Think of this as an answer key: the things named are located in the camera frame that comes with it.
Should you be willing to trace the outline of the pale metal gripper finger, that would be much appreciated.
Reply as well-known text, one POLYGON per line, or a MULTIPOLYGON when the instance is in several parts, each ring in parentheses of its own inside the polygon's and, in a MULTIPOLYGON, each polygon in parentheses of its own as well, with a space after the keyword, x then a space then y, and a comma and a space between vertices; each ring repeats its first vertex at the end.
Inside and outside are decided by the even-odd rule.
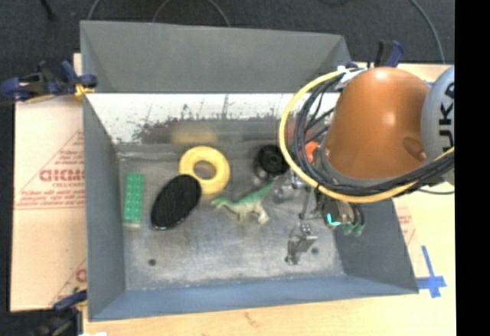
POLYGON ((310 223, 296 224, 290 234, 287 243, 285 261, 289 265, 298 265, 303 253, 307 253, 317 241, 318 235, 314 233, 310 223))
POLYGON ((273 202, 282 204, 298 197, 307 187, 307 184, 294 172, 288 172, 283 178, 279 178, 273 186, 273 202))

